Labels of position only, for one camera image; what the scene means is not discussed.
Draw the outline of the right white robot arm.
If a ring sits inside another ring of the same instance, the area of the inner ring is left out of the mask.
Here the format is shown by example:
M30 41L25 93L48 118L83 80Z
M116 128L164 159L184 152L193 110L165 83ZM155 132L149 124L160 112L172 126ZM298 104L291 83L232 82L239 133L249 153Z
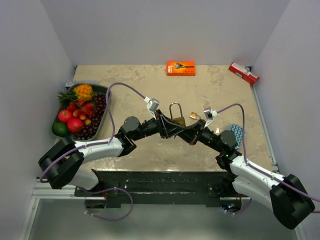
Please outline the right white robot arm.
M223 192L230 197L237 193L246 195L269 208L276 219L293 230L315 210L315 204L307 196L303 184L295 175L283 176L268 171L248 160L236 150L237 141L233 131L224 130L215 134L198 121L190 126L179 126L181 139L190 145L197 142L219 153L216 161L220 168L234 175L223 183Z

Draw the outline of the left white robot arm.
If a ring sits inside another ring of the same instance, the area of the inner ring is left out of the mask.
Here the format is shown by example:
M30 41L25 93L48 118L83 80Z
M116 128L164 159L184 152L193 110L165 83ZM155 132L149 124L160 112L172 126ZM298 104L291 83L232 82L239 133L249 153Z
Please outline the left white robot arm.
M93 170L83 169L82 165L103 158L126 156L137 147L137 140L155 134L168 139L184 130L184 126L158 112L144 123L140 123L135 116L128 117L112 138L84 142L65 137L38 161L42 170L40 181L49 183L52 189L72 185L86 189L92 196L99 196L104 190L104 184Z

